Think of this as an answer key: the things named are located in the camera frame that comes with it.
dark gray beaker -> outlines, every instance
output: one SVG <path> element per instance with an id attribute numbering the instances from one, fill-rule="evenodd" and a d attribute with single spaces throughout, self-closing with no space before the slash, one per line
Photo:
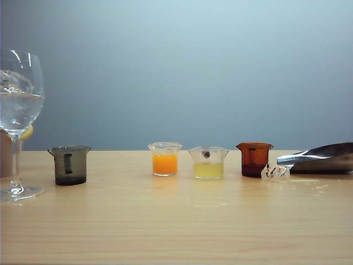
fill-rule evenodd
<path id="1" fill-rule="evenodd" d="M 76 185 L 86 182 L 86 155 L 89 146 L 58 146 L 48 149 L 54 157 L 55 184 Z"/>

stainless steel scoop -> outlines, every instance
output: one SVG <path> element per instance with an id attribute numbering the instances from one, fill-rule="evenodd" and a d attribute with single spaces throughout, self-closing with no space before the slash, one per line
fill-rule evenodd
<path id="1" fill-rule="evenodd" d="M 353 142 L 325 145 L 277 158 L 291 173 L 343 174 L 353 171 Z"/>

wine glass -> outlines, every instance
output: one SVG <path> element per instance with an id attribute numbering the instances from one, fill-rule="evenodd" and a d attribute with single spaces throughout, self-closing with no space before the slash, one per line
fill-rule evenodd
<path id="1" fill-rule="evenodd" d="M 23 186 L 19 177 L 19 139 L 31 125 L 44 103 L 44 87 L 38 58 L 17 50 L 1 50 L 0 129 L 12 142 L 12 179 L 0 191 L 2 202 L 33 198 L 44 192 L 41 187 Z"/>

brown beaker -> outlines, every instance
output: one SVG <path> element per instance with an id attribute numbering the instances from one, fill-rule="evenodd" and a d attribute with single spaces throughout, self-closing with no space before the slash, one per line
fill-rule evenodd
<path id="1" fill-rule="evenodd" d="M 241 142 L 236 146 L 242 152 L 242 175 L 261 178 L 261 171 L 269 161 L 273 145 L 265 142 Z"/>

blue-gray backdrop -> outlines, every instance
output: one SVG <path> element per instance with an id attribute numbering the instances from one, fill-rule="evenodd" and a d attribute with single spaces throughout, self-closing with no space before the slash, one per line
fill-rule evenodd
<path id="1" fill-rule="evenodd" d="M 351 0 L 2 0 L 1 44 L 42 64 L 25 149 L 353 141 Z"/>

